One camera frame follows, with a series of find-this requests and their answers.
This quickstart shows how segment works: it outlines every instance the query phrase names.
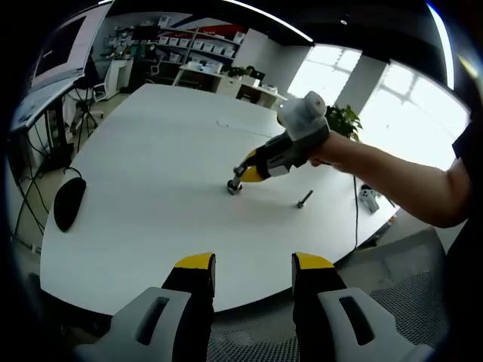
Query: human arm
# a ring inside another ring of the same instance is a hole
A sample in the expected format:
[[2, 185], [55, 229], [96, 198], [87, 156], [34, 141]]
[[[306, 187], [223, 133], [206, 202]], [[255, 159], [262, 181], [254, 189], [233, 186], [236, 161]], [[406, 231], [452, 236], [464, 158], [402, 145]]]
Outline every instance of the human arm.
[[314, 166], [326, 162], [353, 174], [431, 225], [450, 227], [468, 217], [472, 185], [461, 159], [443, 171], [401, 160], [331, 132], [309, 160]]

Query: forearm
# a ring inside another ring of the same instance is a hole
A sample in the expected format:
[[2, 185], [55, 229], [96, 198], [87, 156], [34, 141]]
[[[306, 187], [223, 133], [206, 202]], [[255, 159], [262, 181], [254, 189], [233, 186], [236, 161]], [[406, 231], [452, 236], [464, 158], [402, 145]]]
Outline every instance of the forearm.
[[448, 227], [464, 219], [464, 202], [455, 198], [454, 192], [459, 185], [438, 168], [407, 162], [352, 141], [327, 152], [326, 161], [431, 225]]

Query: computer mouse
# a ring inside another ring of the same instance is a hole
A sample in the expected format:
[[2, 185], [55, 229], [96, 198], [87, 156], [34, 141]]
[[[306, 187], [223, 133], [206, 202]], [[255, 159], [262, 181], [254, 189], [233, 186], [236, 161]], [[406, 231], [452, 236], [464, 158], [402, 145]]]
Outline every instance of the computer mouse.
[[75, 177], [64, 183], [54, 199], [54, 218], [60, 230], [66, 232], [74, 223], [78, 208], [81, 206], [86, 183]]

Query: bright window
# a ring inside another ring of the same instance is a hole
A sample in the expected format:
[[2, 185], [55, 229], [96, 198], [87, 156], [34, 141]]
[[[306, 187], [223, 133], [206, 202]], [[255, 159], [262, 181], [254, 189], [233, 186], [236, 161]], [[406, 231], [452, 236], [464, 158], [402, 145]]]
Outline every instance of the bright window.
[[451, 145], [464, 131], [469, 112], [434, 81], [391, 63], [359, 117], [362, 142], [447, 170], [455, 158]]
[[304, 97], [315, 91], [328, 105], [333, 105], [355, 68], [360, 51], [331, 45], [316, 45], [303, 61], [288, 93]]

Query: green leaves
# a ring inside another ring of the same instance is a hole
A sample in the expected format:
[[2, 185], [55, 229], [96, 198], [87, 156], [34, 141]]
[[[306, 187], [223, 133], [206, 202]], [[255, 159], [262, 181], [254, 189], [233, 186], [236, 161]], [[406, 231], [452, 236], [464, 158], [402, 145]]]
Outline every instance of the green leaves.
[[329, 128], [344, 137], [359, 141], [358, 130], [362, 129], [361, 120], [351, 106], [339, 108], [337, 105], [328, 106], [325, 113]]

